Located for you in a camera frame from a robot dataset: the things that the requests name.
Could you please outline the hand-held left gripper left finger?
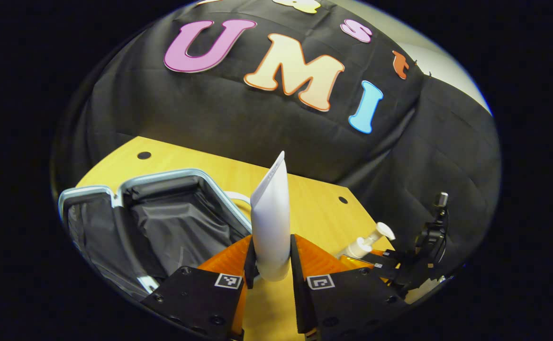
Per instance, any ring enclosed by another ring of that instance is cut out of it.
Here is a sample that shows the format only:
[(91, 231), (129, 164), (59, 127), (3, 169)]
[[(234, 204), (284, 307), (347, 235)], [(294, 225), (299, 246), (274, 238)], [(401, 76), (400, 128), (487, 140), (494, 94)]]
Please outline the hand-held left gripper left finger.
[(245, 237), (194, 268), (181, 266), (142, 305), (204, 341), (241, 341), (255, 250)]

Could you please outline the black backdrop cloth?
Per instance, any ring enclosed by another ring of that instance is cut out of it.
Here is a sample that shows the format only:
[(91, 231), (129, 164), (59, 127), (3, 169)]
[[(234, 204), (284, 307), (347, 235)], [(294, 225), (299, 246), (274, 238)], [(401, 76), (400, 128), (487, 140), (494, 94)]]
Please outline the black backdrop cloth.
[(53, 195), (135, 137), (349, 188), (410, 248), (450, 196), (440, 266), (486, 236), (501, 187), (495, 120), (443, 49), (367, 5), (218, 0), (164, 15), (86, 77), (58, 128)]

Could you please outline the light blue suitcase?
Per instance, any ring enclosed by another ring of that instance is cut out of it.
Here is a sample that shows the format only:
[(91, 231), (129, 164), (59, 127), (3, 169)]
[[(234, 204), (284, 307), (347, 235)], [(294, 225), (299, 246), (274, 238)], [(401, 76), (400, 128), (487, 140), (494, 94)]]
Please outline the light blue suitcase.
[(252, 233), (233, 198), (200, 169), (138, 176), (116, 190), (69, 188), (58, 211), (84, 260), (135, 301)]

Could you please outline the white pump bottle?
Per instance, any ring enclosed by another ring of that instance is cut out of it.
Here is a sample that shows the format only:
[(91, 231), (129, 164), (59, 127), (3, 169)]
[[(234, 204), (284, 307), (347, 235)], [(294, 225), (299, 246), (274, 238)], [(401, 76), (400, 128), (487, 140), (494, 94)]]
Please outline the white pump bottle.
[(367, 237), (358, 237), (355, 241), (351, 242), (337, 255), (336, 259), (340, 259), (342, 256), (348, 256), (354, 259), (361, 259), (370, 254), (374, 250), (374, 244), (382, 237), (387, 238), (389, 241), (395, 240), (395, 233), (385, 223), (378, 222), (375, 229)]

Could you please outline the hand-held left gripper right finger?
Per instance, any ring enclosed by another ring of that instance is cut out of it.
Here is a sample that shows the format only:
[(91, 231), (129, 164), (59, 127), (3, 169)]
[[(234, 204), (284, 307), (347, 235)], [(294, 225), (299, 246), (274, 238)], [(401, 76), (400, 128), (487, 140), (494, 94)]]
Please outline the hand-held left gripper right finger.
[(363, 341), (407, 311), (377, 266), (341, 262), (296, 234), (290, 244), (297, 329), (307, 341)]

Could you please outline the white squeeze tube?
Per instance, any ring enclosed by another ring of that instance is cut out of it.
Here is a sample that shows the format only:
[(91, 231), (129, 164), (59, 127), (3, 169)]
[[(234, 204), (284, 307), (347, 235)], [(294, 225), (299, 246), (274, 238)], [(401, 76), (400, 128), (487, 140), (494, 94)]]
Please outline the white squeeze tube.
[(290, 193), (281, 152), (251, 196), (256, 266), (267, 281), (283, 280), (290, 259)]

